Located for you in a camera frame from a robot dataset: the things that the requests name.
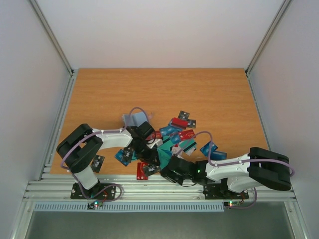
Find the teal card magnetic stripe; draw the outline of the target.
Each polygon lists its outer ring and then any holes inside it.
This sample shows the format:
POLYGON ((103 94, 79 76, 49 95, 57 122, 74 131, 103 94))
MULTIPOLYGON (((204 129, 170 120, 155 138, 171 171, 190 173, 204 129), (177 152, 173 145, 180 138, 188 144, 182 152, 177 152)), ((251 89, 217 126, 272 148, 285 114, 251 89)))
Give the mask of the teal card magnetic stripe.
POLYGON ((159 167, 161 170, 163 170, 169 164, 172 158, 173 152, 170 150, 165 150, 161 148, 157 148, 157 151, 158 151, 159 161, 160 161, 159 167))

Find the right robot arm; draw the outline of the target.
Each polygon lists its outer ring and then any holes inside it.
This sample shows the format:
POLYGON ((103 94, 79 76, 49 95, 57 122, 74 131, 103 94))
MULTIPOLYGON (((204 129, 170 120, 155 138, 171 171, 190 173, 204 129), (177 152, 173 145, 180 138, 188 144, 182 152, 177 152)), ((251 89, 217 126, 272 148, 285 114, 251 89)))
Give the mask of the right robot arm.
POLYGON ((160 171, 163 178, 179 185, 184 180, 201 186, 211 181, 221 181, 220 192, 228 198, 260 186, 289 191, 293 174, 287 156, 259 147, 252 147, 247 154, 222 161, 203 160, 194 163, 174 155, 160 171))

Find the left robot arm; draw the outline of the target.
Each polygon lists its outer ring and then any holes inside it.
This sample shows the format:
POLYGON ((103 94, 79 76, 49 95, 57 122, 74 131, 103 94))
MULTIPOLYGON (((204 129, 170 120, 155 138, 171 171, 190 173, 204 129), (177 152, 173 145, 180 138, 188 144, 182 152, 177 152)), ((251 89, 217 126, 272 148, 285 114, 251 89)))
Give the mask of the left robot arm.
POLYGON ((61 157, 61 167, 69 170, 82 186, 88 198, 100 194, 99 180, 90 167, 91 161, 102 149, 121 147, 133 150, 136 158, 149 165, 160 166, 159 154, 155 146, 147 143, 154 133, 146 121, 140 126, 128 126, 117 130, 98 130, 84 123, 79 125, 56 148, 61 157))

